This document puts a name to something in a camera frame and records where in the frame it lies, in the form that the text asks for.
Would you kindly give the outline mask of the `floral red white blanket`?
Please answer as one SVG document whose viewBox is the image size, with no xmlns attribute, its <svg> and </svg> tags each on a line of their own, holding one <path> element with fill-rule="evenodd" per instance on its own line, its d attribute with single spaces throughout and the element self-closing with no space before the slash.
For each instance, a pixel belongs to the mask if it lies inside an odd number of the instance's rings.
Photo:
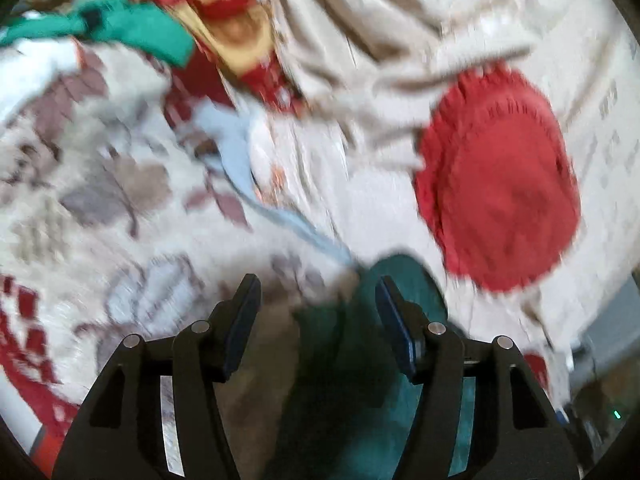
<svg viewBox="0 0 640 480">
<path fill-rule="evenodd" d="M 250 206 L 163 114 L 169 70 L 116 44 L 1 52 L 1 377 L 63 437 L 122 338 L 178 333 L 247 273 L 264 302 L 216 390 L 245 479 L 272 455 L 294 382 L 295 311 L 352 268 Z"/>
</svg>

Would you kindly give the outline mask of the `cream embroidered quilt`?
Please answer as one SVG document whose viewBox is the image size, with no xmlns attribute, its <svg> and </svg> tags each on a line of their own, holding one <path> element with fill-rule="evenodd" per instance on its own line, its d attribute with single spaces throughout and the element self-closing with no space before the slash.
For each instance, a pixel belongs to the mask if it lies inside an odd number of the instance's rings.
<svg viewBox="0 0 640 480">
<path fill-rule="evenodd" d="M 360 260 L 407 249 L 476 339 L 566 348 L 639 260 L 639 46 L 612 0 L 269 0 L 276 52 L 304 100 L 271 115 L 268 197 Z M 450 81 L 505 60 L 548 99 L 577 177 L 570 249 L 495 295 L 442 265 L 416 210 L 416 137 Z"/>
</svg>

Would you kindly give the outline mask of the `light blue cloth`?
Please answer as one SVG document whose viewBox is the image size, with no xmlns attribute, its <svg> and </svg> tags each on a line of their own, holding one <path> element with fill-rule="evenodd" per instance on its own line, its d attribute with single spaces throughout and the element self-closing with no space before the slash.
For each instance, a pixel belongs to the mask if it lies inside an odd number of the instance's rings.
<svg viewBox="0 0 640 480">
<path fill-rule="evenodd" d="M 216 155 L 203 157 L 205 166 L 221 170 L 250 206 L 339 263 L 355 263 L 344 244 L 320 232 L 296 208 L 268 197 L 276 148 L 263 110 L 238 112 L 205 98 L 195 105 L 190 125 L 217 145 Z"/>
</svg>

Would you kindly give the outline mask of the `dark green puffer jacket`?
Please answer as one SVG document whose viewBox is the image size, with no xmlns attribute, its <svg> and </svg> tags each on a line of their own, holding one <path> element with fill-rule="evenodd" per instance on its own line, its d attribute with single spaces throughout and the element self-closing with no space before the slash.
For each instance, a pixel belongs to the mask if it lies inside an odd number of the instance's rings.
<svg viewBox="0 0 640 480">
<path fill-rule="evenodd" d="M 298 367 L 266 479 L 389 479 L 398 466 L 421 389 L 401 374 L 375 305 L 390 276 L 432 321 L 447 309 L 437 284 L 408 255 L 360 275 L 349 300 L 295 313 Z"/>
</svg>

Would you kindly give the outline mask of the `red heart ruffled pillow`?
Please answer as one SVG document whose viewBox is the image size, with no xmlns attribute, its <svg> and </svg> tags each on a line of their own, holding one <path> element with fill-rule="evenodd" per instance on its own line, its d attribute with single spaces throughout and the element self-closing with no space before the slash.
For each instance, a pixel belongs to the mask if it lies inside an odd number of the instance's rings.
<svg viewBox="0 0 640 480">
<path fill-rule="evenodd" d="M 491 292 L 547 274 L 570 247 L 580 197 L 552 107 L 518 70 L 466 70 L 418 144 L 421 217 L 447 272 Z"/>
</svg>

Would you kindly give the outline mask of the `bright green garment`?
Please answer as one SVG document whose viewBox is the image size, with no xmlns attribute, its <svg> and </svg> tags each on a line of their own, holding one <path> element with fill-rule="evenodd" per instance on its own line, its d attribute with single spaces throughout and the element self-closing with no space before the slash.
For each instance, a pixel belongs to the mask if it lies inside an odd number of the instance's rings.
<svg viewBox="0 0 640 480">
<path fill-rule="evenodd" d="M 196 50 L 190 32 L 152 2 L 86 0 L 68 12 L 23 14 L 1 27 L 3 47 L 62 37 L 118 42 L 177 67 L 186 66 Z"/>
</svg>

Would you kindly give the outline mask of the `red yellow floral cloth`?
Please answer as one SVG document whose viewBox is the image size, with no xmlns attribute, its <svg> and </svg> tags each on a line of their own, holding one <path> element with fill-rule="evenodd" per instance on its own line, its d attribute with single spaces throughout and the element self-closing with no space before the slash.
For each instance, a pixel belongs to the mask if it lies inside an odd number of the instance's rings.
<svg viewBox="0 0 640 480">
<path fill-rule="evenodd" d="M 195 40 L 186 67 L 172 70 L 165 99 L 171 124 L 187 120 L 200 99 L 232 107 L 222 80 L 250 92 L 270 110 L 298 114 L 303 98 L 288 81 L 274 48 L 268 6 L 262 0 L 152 1 L 175 18 Z"/>
</svg>

